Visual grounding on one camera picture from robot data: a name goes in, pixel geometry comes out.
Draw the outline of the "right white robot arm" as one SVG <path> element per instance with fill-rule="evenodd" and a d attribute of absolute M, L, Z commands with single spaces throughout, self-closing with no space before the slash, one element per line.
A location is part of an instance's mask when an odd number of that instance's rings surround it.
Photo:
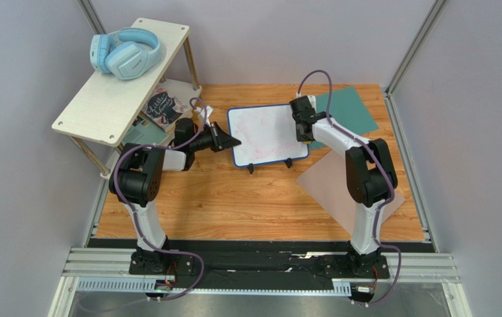
<path fill-rule="evenodd" d="M 386 141 L 371 141 L 348 130 L 326 112 L 317 112 L 312 95 L 290 101 L 297 141 L 325 144 L 346 164 L 346 182 L 356 202 L 355 224 L 346 258 L 354 274 L 366 272 L 383 259 L 380 229 L 385 207 L 398 183 Z"/>

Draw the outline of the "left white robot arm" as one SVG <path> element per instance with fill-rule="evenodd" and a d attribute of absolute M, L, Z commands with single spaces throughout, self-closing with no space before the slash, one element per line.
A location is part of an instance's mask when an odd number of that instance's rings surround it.
<path fill-rule="evenodd" d="M 109 190 L 125 205 L 134 224 L 137 248 L 131 257 L 133 269 L 162 273 L 170 265 L 172 253 L 155 203 L 163 171 L 187 171 L 196 152 L 211 149 L 216 153 L 241 143 L 217 122 L 197 126 L 184 118 L 176 122 L 172 149 L 136 143 L 125 146 L 112 172 Z"/>

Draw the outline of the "blue framed whiteboard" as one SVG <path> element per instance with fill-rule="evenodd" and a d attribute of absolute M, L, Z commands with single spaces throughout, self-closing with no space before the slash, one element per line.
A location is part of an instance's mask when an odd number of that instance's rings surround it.
<path fill-rule="evenodd" d="M 248 106 L 227 110 L 229 133 L 241 141 L 231 149 L 238 168 L 305 159 L 307 144 L 297 141 L 288 104 Z"/>

